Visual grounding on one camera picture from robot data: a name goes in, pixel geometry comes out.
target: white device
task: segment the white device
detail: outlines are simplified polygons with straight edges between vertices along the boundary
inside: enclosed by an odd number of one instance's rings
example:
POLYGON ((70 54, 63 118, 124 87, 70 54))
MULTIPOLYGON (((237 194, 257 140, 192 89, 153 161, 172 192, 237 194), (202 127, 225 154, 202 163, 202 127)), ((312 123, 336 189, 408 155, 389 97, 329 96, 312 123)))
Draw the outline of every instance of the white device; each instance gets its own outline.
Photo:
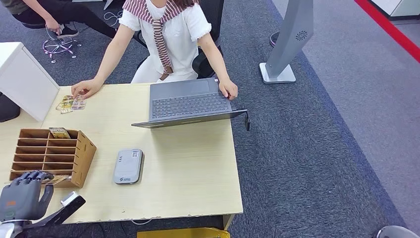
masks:
POLYGON ((115 163, 114 182, 116 184, 135 183, 140 178, 143 152, 139 149, 121 150, 115 163))

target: white cabinet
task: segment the white cabinet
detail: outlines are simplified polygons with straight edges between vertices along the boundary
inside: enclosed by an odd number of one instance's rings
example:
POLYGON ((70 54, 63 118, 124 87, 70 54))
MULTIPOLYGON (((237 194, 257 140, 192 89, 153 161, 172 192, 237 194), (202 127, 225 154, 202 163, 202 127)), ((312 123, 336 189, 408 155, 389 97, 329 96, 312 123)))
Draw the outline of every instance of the white cabinet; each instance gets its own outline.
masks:
POLYGON ((372 0, 390 16, 416 16, 420 14, 420 0, 372 0))

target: black pants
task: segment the black pants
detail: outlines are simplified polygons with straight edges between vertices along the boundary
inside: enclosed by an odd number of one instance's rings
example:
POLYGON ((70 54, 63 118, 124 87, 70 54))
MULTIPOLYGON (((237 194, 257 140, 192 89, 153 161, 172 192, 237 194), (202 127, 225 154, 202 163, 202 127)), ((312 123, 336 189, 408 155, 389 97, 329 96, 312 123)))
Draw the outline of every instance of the black pants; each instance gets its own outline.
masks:
MULTIPOLYGON (((59 23, 65 24, 76 21, 88 25, 102 34, 114 38, 115 29, 108 26, 92 11, 80 3, 59 0, 38 0, 40 5, 59 23)), ((45 23, 44 19, 34 10, 28 9, 21 14, 13 15, 18 21, 28 24, 45 23)))

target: robot finger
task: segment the robot finger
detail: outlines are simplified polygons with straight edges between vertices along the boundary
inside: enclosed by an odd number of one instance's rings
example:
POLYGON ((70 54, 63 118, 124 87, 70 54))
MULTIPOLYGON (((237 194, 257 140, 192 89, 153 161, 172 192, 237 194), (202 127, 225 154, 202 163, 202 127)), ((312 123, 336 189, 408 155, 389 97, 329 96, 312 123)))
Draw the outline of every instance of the robot finger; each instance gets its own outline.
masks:
POLYGON ((39 171, 32 171, 32 173, 27 177, 27 179, 34 180, 38 176, 39 173, 40 173, 39 171))
POLYGON ((35 179, 38 181, 43 181, 44 179, 53 179, 53 178, 54 176, 48 172, 40 172, 35 179))
POLYGON ((19 185, 20 184, 20 182, 22 181, 22 180, 24 180, 24 179, 26 179, 28 176, 29 176, 29 174, 30 174, 31 172, 24 172, 20 177, 17 177, 17 178, 15 178, 13 181, 12 181, 12 183, 10 183, 10 185, 11 186, 16 186, 16 185, 19 185))
POLYGON ((17 179, 19 179, 19 180, 24 180, 24 179, 26 179, 29 175, 31 174, 31 172, 29 172, 29 171, 26 171, 26 172, 24 172, 20 177, 18 177, 17 179))

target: woman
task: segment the woman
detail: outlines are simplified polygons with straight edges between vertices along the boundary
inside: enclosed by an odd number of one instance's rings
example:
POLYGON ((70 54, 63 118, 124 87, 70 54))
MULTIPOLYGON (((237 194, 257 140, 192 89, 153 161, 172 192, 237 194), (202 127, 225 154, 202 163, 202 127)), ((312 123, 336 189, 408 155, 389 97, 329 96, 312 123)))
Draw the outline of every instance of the woman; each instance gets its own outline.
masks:
POLYGON ((150 56, 139 67, 131 83, 173 82, 196 79, 192 62, 197 43, 219 78, 219 88, 233 100, 238 87, 229 79, 223 57, 214 44, 197 0, 126 0, 120 27, 109 44, 94 79, 72 86, 74 97, 88 98, 100 90, 115 69, 135 31, 142 30, 150 56))

